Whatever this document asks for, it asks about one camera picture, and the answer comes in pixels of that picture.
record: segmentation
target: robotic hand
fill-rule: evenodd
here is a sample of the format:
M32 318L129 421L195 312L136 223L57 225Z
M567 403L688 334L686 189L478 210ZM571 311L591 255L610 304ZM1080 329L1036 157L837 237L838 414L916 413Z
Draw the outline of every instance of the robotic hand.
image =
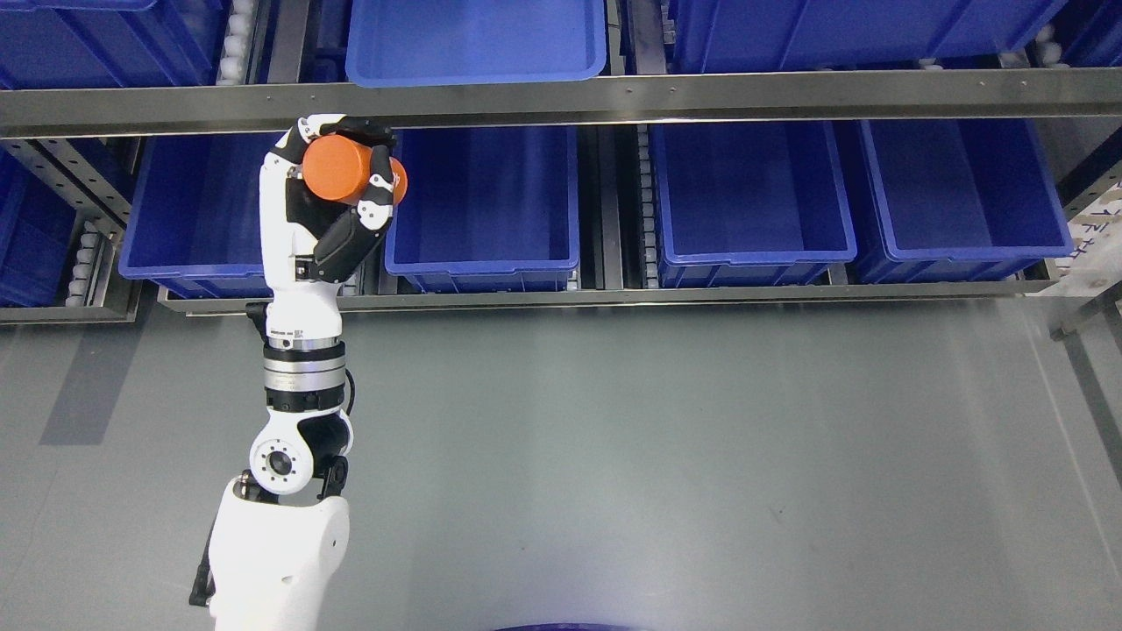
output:
M313 168L330 184L346 166L313 161L316 140L344 145L365 185L342 193L316 188ZM261 259L274 299L247 314L265 342L269 420L249 450L249 468L223 491L190 601L210 606L219 631L314 629L347 550L349 506L340 492L352 429L344 382L351 403L355 387L335 295L381 240L404 194L393 145L390 130L361 118L315 115L301 118L265 156ZM279 504L313 478L323 481L316 504Z

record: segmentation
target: metal shelf frame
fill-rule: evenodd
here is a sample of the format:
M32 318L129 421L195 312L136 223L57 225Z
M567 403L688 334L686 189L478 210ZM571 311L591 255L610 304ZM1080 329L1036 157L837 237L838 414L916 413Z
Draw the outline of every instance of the metal shelf frame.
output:
M0 92L0 138L280 131L313 111L396 128L859 118L1122 116L1122 68L598 76L367 89L352 83Z
M608 2L609 35L631 52L609 55L605 75L565 83L365 89L298 81L315 11L278 3L279 65L265 84L197 88L0 91L0 138L55 138L280 131L309 112L373 116L395 128L577 125L581 127L581 266L576 291L431 295L408 293L371 264L368 295L340 300L347 311L618 307L743 302L935 300L1018 295L1057 281L1040 265L994 283L850 284L844 268L821 284L711 290L644 289L637 125L861 118L1043 118L1122 116L1122 68L993 68L666 73L657 0ZM182 300L191 314L240 313L245 300Z

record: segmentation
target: blue bin rim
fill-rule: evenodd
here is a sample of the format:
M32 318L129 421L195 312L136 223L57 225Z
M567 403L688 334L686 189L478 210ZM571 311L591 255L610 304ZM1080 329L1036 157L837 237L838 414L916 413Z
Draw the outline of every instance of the blue bin rim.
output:
M572 127L565 129L565 146L569 152L569 168L565 176L569 179L569 193L565 200L569 208L570 218L578 212L577 196L577 130ZM452 276L499 276L512 275L524 272L561 272L577 268L580 264L580 228L577 221L568 221L569 236L569 258L567 259L527 259L527 260L433 260L423 263L396 263L394 256L397 254L397 222L389 226L389 234L386 236L385 264L386 272L394 276L414 276L422 274L447 274ZM450 272L449 266L456 266L456 272Z
M1020 122L1026 127L1029 144L1032 148L1033 156L1036 157L1036 163L1038 166L1038 172L1031 175L1039 176L1043 179L1045 182L1051 182L1051 173L1048 171L1048 163L1043 155L1043 149L1040 147L1040 139L1036 134L1031 134L1029 126L1031 121L1027 119L1014 119L1020 120ZM863 153L863 158L865 159L865 166L868 173L868 185L873 190L873 205L876 211L876 225L884 237L884 254L889 260L894 263L910 263L913 260L930 260L932 258L947 259L947 260L958 260L958 262L991 262L991 260L1004 260L1004 259L1015 259L1015 258L1055 258L1060 256L1067 256L1072 253L1075 246L1072 243L1072 236L1068 232L1066 226L1067 220L1064 218L1064 212L1059 203L1059 196L1056 193L1054 186L1047 186L1049 204L1052 209L1052 214L1056 217L1056 221L1060 225L1060 238L1064 244L1060 246L985 246L985 247L944 247L944 248L903 248L896 243L896 232L892 227L892 217L888 212L889 199L884 193L884 181L881 175L881 162L876 155L876 146L873 143L873 127L872 120L859 120L857 121L861 127L861 148Z
M356 3L351 16L360 10ZM358 60L351 54L359 47L348 47L347 51L347 77L362 88L420 88L430 85L475 85L479 83L540 83L554 81L585 81L600 74L608 63L607 44L607 16L606 11L594 10L592 21L588 25L588 31L592 35L595 54L591 63L579 70L565 72L543 72L543 73L512 73L512 74L453 74L444 76L415 76L402 79L375 77L367 79L358 67Z
M145 196L145 191L148 189L148 177L151 175L151 161L156 152L153 150L154 144L158 143L157 138L153 143L149 143L148 147L144 152L144 158L140 164L140 176L137 179L136 189L132 192L134 200L142 200ZM265 267L261 263L209 263L201 265L129 265L128 260L132 255L132 239L135 237L135 230L125 230L125 239L121 244L121 256L117 262L117 271L121 276L129 280L147 280L147 278L187 278L187 280L209 280L213 281L215 278L252 278L257 276L265 276Z
M149 278L185 278L188 281L214 281L221 278L264 278L265 268L252 264L211 263L205 265L192 265L190 271L184 271L184 266L176 265L153 265L130 266L126 265L125 250L121 250L121 263L117 268L121 276L130 281L144 281Z
M815 125L820 127L827 150L830 155L830 173L834 176L834 191L840 205L842 230L845 234L845 249L828 250L787 250L787 252L742 252L742 253L702 253L702 254L678 254L674 248L673 229L662 230L663 260L675 266L697 265L739 265L739 266L762 266L762 265L795 265L799 263L849 263L857 256L857 238L853 230L853 218L849 213L849 196L845 191L845 181L842 177L842 162L838 155L837 141L834 138L829 121L798 121L803 125ZM761 125L775 125L763 122ZM650 127L651 149L654 152L653 167L657 174L659 164L666 164L666 139L663 135L663 125L652 125ZM656 176L659 183L660 212L662 204L671 209L670 203L670 181L666 177Z
M163 0L0 0L0 11L74 9L85 11L144 11Z

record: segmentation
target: stainless steel beam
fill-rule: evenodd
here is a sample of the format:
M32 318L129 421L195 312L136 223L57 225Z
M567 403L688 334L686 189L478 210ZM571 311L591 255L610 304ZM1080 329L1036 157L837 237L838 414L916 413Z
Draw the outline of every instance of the stainless steel beam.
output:
M692 304L739 304L760 302L856 302L954 300L1036 293L1054 280L1011 280L981 283L929 283L909 285L807 285L783 287L720 287L707 290L579 290L535 293L398 294L340 296L344 312L440 311L471 309L653 307ZM172 296L162 289L158 301L190 316L243 314L241 299L194 299Z
M350 83L0 91L0 137L278 131L313 111L394 127L1122 115L1122 68L598 76L364 89Z
M278 0L266 83L300 83L307 74L320 25L319 0Z
M1079 305L1060 323L1052 329L1051 337L1061 340L1070 335L1079 332L1079 329L1087 323L1087 320L1098 316L1104 310L1115 308L1122 301L1122 281L1103 290L1103 293Z
M659 0L623 0L625 3L628 70L634 74L666 74L666 53L662 35Z
M13 138L7 150L85 221L119 244L132 210L132 180L96 140Z

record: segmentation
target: black cable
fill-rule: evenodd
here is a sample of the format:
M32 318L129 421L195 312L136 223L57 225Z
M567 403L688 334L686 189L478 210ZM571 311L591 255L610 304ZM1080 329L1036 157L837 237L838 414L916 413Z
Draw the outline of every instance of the black cable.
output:
M347 402L347 415L350 417L350 411L355 408L355 375L350 374L350 368L343 368L343 372L347 373L347 383L351 388L351 397Z

